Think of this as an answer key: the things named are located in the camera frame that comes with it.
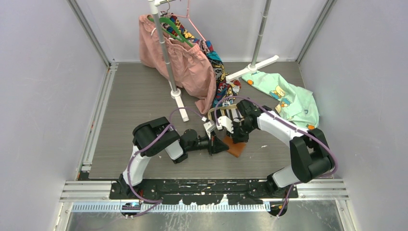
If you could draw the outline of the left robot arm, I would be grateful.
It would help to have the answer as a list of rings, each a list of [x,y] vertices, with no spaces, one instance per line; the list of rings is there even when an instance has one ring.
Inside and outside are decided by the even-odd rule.
[[[132,131],[132,154],[118,180],[123,195],[133,199],[140,194],[139,184],[150,159],[162,151],[165,151],[175,164],[187,159],[188,152],[191,151],[206,150],[209,154],[227,151],[229,146],[217,137],[214,125],[213,121],[204,120],[204,136],[198,135],[193,129],[187,129],[179,135],[166,117],[136,126]]]

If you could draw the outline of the beige oval card tray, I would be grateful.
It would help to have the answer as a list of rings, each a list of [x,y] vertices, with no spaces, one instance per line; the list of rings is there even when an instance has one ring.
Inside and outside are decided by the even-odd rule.
[[[244,117],[241,115],[236,104],[218,107],[217,109],[211,108],[207,113],[207,118],[215,122],[215,116],[217,116],[217,118],[226,116],[233,122],[241,122],[244,120]]]

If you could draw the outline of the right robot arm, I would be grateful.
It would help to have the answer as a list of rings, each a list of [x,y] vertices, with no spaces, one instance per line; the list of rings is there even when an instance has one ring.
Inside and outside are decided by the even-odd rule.
[[[307,130],[290,123],[268,107],[258,107],[249,100],[237,103],[240,119],[232,121],[233,144],[249,141],[255,130],[264,131],[289,147],[289,166],[267,176],[268,194],[278,198],[287,186],[308,183],[336,168],[336,160],[330,152],[324,133],[317,128]]]

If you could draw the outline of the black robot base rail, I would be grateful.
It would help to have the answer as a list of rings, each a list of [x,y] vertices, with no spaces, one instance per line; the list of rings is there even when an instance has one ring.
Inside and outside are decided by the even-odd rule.
[[[143,179],[133,188],[124,180],[112,183],[110,199],[160,200],[164,205],[217,205],[223,198],[229,205],[255,205],[263,199],[298,198],[296,188],[272,191],[263,179]]]

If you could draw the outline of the brown leather card holder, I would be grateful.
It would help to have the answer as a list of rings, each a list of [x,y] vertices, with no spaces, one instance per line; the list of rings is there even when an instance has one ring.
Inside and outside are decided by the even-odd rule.
[[[232,138],[229,136],[225,136],[223,142],[228,146],[227,152],[236,158],[239,158],[246,148],[245,142],[233,143]]]

